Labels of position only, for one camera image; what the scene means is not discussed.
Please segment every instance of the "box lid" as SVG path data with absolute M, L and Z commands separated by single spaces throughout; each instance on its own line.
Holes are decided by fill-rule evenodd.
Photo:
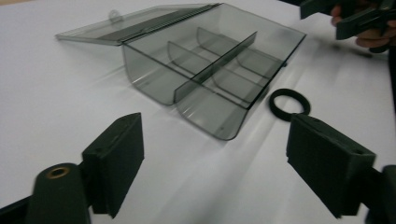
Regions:
M 119 46 L 218 5 L 220 4 L 158 6 L 124 16 L 117 11 L 111 11 L 108 21 L 57 34 L 56 37 L 63 40 Z

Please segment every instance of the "white table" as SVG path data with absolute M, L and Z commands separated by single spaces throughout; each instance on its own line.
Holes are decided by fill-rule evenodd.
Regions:
M 330 18 L 299 20 L 275 0 L 224 1 L 308 34 L 270 93 L 291 88 L 322 119 L 394 164 L 396 132 L 386 54 L 335 41 Z M 35 176 L 80 153 L 112 121 L 143 116 L 146 159 L 118 216 L 92 223 L 363 223 L 335 219 L 287 163 L 290 124 L 267 99 L 239 135 L 222 142 L 197 130 L 173 107 L 129 82 L 120 48 L 58 41 L 54 35 L 147 7 L 193 1 L 43 0 L 0 7 L 0 207 L 32 193 Z M 286 110 L 297 105 L 281 102 Z

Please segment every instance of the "human hand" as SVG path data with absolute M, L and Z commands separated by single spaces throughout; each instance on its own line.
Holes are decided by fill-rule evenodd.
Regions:
M 367 7 L 374 7 L 374 5 L 368 3 L 367 1 L 360 1 L 357 7 L 357 11 L 361 11 Z M 332 25 L 336 24 L 342 20 L 341 18 L 341 7 L 335 6 L 332 9 Z M 388 21 L 389 28 L 387 31 L 381 35 L 379 29 L 370 29 L 357 35 L 356 44 L 364 48 L 378 48 L 384 45 L 396 46 L 396 21 Z

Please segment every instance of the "rubber ring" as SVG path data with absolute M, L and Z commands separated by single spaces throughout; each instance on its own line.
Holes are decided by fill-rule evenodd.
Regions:
M 274 115 L 280 119 L 283 119 L 285 121 L 291 121 L 292 113 L 285 112 L 276 106 L 275 98 L 278 96 L 289 96 L 298 101 L 303 106 L 304 110 L 301 114 L 308 115 L 311 112 L 311 104 L 309 104 L 309 101 L 299 92 L 290 89 L 279 89 L 271 94 L 269 106 Z

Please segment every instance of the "black o-ring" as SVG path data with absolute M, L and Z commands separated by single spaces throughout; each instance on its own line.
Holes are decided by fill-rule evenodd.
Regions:
M 276 106 L 275 98 L 281 95 L 289 96 L 295 99 L 296 101 L 298 101 L 303 106 L 303 110 L 304 110 L 301 114 L 308 115 L 311 112 L 311 104 L 309 104 L 309 101 L 299 92 L 290 89 L 279 89 L 271 94 L 269 100 L 270 109 L 274 113 L 274 115 L 277 116 L 278 118 L 283 119 L 285 121 L 291 121 L 291 115 L 292 115 L 291 113 L 285 112 Z

